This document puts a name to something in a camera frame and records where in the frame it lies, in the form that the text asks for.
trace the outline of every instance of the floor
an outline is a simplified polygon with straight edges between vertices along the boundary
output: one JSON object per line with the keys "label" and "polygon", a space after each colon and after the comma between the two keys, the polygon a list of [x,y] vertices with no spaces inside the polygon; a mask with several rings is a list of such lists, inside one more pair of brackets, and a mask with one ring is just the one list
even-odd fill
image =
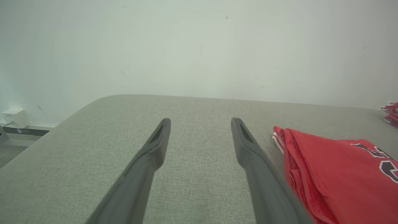
{"label": "floor", "polygon": [[21,134],[7,135],[10,139],[0,145],[0,169],[41,137]]}

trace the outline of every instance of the gray fabric surface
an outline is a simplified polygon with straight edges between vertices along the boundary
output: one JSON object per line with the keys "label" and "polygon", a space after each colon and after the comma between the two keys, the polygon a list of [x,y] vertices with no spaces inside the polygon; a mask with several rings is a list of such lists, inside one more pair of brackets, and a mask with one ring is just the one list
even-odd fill
{"label": "gray fabric surface", "polygon": [[398,129],[377,110],[119,95],[76,112],[0,169],[0,223],[84,223],[161,119],[172,120],[144,222],[255,223],[230,120],[241,118],[283,175],[272,128],[364,138],[398,158]]}

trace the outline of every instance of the jersey number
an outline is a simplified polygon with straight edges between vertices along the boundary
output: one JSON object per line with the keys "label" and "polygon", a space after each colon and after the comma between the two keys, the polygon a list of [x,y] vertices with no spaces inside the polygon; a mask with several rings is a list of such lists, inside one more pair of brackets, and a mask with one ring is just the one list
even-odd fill
{"label": "jersey number", "polygon": [[[351,145],[355,145],[355,146],[365,149],[370,154],[372,154],[373,157],[387,158],[387,159],[394,160],[387,153],[385,153],[383,150],[381,150],[379,147],[375,146],[375,150],[371,150],[362,144],[351,144]],[[398,169],[394,166],[394,164],[391,161],[389,161],[389,160],[381,161],[380,162],[380,170],[383,172],[383,174],[385,174],[389,178],[391,178],[392,181],[398,183],[398,177],[394,173],[395,171],[398,171]]]}

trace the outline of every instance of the red fabric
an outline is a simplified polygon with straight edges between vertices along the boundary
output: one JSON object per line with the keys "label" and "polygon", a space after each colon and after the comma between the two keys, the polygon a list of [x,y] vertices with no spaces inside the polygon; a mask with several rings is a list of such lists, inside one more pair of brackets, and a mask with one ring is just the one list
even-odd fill
{"label": "red fabric", "polygon": [[398,223],[398,162],[381,149],[363,139],[274,132],[287,181],[315,223]]}
{"label": "red fabric", "polygon": [[398,102],[389,102],[387,106],[380,107],[380,110],[388,114],[384,117],[386,122],[398,127]]}

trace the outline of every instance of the wall outlet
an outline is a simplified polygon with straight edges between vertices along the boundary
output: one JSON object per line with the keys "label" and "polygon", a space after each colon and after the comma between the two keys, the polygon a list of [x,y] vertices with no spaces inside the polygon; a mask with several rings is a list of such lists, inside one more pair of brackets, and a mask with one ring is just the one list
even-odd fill
{"label": "wall outlet", "polygon": [[15,125],[16,128],[26,128],[30,125],[30,121],[27,118],[25,110],[9,109],[2,112],[2,114],[7,123],[14,121],[13,125]]}

